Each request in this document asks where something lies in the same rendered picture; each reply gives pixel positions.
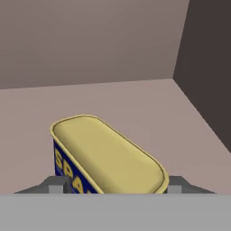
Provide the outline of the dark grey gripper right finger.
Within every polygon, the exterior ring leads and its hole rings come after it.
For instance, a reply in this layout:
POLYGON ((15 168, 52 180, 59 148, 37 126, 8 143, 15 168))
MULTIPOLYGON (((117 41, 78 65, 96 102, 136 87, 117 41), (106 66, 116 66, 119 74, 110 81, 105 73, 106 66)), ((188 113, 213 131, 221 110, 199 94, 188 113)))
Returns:
POLYGON ((168 194, 170 193, 180 193, 180 194, 193 194, 193 193, 205 193, 212 194, 212 191, 203 189, 201 187, 195 186, 187 182, 181 176, 170 176, 170 183, 166 189, 168 194))

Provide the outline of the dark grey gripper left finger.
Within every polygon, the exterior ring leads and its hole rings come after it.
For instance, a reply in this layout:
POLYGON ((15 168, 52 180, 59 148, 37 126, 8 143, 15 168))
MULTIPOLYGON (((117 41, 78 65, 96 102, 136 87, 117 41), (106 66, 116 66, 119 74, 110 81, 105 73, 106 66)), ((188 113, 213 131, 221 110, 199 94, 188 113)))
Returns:
POLYGON ((69 194, 71 179, 66 176, 49 176, 41 184, 17 191, 17 194, 69 194))

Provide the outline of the blue and gold rectangular can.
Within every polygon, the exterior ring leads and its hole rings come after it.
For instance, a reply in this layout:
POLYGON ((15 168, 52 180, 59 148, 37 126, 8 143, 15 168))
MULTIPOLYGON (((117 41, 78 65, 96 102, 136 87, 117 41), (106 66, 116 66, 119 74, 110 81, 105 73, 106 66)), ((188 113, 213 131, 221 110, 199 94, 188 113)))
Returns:
POLYGON ((74 193, 162 194, 169 174, 149 153, 93 115, 51 125, 57 176, 70 178, 74 193))

